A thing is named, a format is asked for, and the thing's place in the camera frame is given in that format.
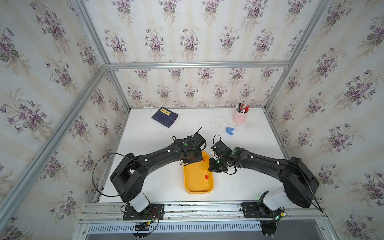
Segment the yellow plastic storage tray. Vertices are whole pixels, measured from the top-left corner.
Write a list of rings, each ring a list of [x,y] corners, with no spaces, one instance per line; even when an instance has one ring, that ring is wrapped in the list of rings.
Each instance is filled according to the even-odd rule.
[[[202,155],[205,162],[184,166],[184,186],[189,194],[207,194],[214,189],[214,176],[209,171],[210,156],[205,151],[202,151]]]

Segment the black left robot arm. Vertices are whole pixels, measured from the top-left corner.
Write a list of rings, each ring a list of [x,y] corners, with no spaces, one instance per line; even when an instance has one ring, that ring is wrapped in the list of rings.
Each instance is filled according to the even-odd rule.
[[[141,213],[150,206],[150,201],[142,192],[145,178],[152,172],[173,162],[181,166],[199,163],[203,160],[202,151],[206,140],[195,132],[183,139],[173,137],[173,142],[150,154],[135,156],[133,153],[123,157],[112,172],[110,181],[124,203],[128,203],[136,212]]]

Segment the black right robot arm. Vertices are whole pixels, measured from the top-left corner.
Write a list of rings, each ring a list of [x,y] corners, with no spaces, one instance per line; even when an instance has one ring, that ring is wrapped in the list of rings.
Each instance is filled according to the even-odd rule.
[[[214,135],[210,152],[209,169],[218,181],[214,201],[262,199],[269,209],[288,206],[322,209],[315,198],[320,182],[301,159],[276,159],[241,147],[231,149],[220,135]]]

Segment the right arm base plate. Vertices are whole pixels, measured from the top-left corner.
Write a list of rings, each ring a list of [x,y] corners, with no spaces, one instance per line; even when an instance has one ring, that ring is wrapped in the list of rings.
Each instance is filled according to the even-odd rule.
[[[285,209],[283,207],[277,210],[270,210],[263,203],[259,202],[245,202],[239,206],[246,219],[279,219],[284,215]]]

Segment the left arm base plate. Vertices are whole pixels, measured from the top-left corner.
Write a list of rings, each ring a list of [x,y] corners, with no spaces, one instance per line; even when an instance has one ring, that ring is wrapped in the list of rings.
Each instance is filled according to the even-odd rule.
[[[165,213],[164,204],[150,204],[142,212],[137,212],[130,204],[127,204],[122,209],[123,211],[123,220],[124,221],[133,221],[133,220],[162,220]]]

